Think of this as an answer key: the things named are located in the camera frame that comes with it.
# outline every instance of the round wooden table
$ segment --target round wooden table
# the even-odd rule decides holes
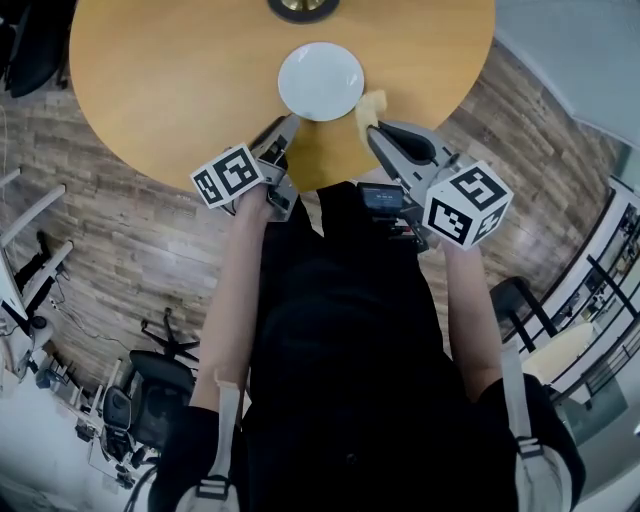
[[[191,172],[288,113],[277,78],[297,47],[344,46],[360,60],[366,89],[387,92],[386,118],[434,129],[477,79],[494,15],[494,0],[342,0],[326,20],[294,25],[266,0],[80,0],[71,75],[109,149],[157,181],[194,191]],[[353,112],[303,122],[288,158],[301,191],[378,165]]]

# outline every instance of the white plate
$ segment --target white plate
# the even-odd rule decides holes
[[[364,91],[364,72],[358,59],[341,46],[311,43],[285,59],[278,89],[294,114],[312,121],[332,121],[358,103]]]

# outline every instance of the yellow sponge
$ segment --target yellow sponge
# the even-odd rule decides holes
[[[369,153],[371,153],[371,148],[367,142],[367,129],[369,126],[378,127],[378,115],[385,110],[387,110],[387,94],[382,90],[368,92],[360,98],[356,105],[358,133],[362,144]]]

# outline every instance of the strap buckle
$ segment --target strap buckle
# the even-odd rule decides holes
[[[203,478],[196,487],[196,496],[207,500],[227,501],[231,481],[221,475]]]
[[[535,437],[518,437],[516,438],[518,443],[518,451],[523,459],[530,459],[532,457],[540,457],[544,455],[544,449]]]

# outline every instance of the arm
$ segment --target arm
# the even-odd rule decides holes
[[[501,336],[476,246],[463,251],[442,241],[449,288],[449,342],[471,400],[502,378]]]
[[[240,198],[222,274],[202,328],[192,406],[219,410],[216,379],[233,382],[244,392],[258,312],[262,241],[271,216],[265,198],[265,186]]]

